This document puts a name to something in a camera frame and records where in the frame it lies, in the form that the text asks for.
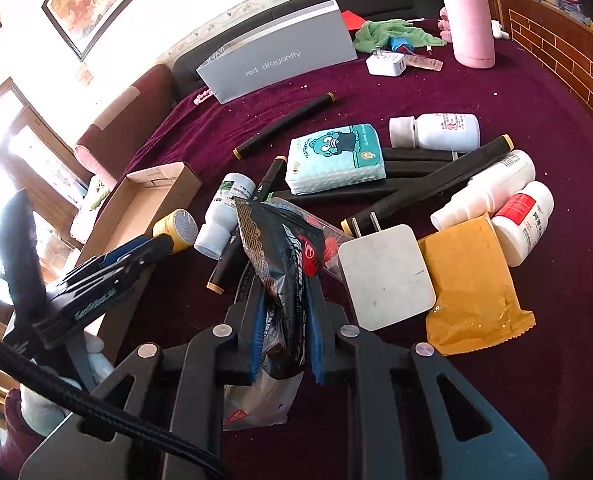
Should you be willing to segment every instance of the yellow plastic package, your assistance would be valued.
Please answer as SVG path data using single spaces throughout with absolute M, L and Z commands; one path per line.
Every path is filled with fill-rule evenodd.
M 427 341 L 443 355 L 501 344 L 536 325 L 521 310 L 488 216 L 419 240 L 436 291 Z

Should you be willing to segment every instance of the gray box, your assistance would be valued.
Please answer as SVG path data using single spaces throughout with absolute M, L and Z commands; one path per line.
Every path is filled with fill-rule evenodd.
M 225 104 L 272 83 L 357 57 L 339 6 L 331 0 L 243 34 L 196 71 Z

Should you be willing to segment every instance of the purple tablecloth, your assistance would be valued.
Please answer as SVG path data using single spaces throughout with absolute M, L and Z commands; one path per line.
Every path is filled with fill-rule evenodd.
M 536 327 L 495 348 L 450 361 L 556 471 L 593 428 L 593 121 L 557 78 L 516 43 L 497 41 L 492 70 L 455 62 L 451 46 L 435 48 L 442 72 L 408 69 L 399 78 L 368 74 L 364 57 L 262 89 L 227 105 L 215 98 L 183 101 L 132 161 L 129 171 L 183 160 L 204 185 L 189 211 L 200 224 L 228 171 L 258 180 L 292 137 L 331 126 L 371 123 L 384 146 L 388 120 L 427 112 L 468 112 L 483 141 L 510 134 L 534 159 L 555 209 L 547 232 L 528 260 L 512 270 L 521 306 Z M 235 160 L 232 149 L 286 112 L 325 92 L 338 103 L 292 128 L 261 152 Z M 311 211 L 329 222 L 367 203 L 332 203 Z M 441 200 L 404 211 L 399 220 L 417 237 L 433 231 L 429 214 Z M 122 354 L 148 341 L 163 348 L 187 342 L 220 322 L 232 302 L 206 289 L 214 268 L 194 250 L 159 264 L 132 320 Z M 326 297 L 347 304 L 340 283 L 323 281 Z M 425 337 L 423 317 L 379 334 L 410 345 Z M 235 478 L 343 479 L 346 476 L 345 393 L 314 386 L 306 376 L 282 426 L 228 433 L 224 459 Z

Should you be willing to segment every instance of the open cardboard box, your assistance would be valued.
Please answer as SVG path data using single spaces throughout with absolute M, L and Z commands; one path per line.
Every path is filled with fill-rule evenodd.
M 76 265 L 137 236 L 152 236 L 154 224 L 178 208 L 187 208 L 200 187 L 199 177 L 183 162 L 129 173 L 105 204 Z M 103 339 L 103 354 L 110 362 L 116 360 L 152 270 L 146 270 L 130 294 L 86 328 Z

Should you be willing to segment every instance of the square white charger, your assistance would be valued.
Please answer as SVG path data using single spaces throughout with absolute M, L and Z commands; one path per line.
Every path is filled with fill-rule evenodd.
M 356 322 L 366 330 L 398 323 L 436 303 L 425 260 L 407 225 L 345 242 L 339 263 Z

